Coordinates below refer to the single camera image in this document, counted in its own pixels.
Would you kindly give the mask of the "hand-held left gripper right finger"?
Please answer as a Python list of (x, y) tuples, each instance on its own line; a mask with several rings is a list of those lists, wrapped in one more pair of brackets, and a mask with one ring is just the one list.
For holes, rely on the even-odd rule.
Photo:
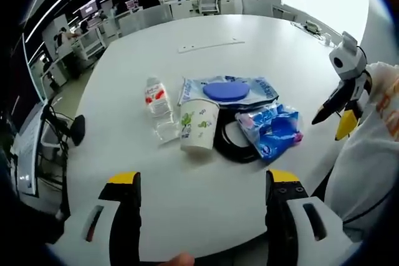
[(288, 171), (266, 172), (265, 225), (268, 265), (345, 265), (360, 246), (342, 219)]

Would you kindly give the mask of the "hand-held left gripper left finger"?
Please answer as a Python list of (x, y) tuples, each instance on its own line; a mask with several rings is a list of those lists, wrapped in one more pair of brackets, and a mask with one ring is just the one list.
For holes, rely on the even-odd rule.
[(72, 212), (51, 251), (62, 265), (139, 265), (141, 176), (119, 173)]

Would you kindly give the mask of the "person's left hand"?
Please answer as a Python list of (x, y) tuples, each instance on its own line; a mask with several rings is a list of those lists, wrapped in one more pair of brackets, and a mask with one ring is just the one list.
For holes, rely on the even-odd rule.
[(159, 266), (194, 266), (195, 258), (187, 253), (180, 253), (169, 261), (159, 264)]

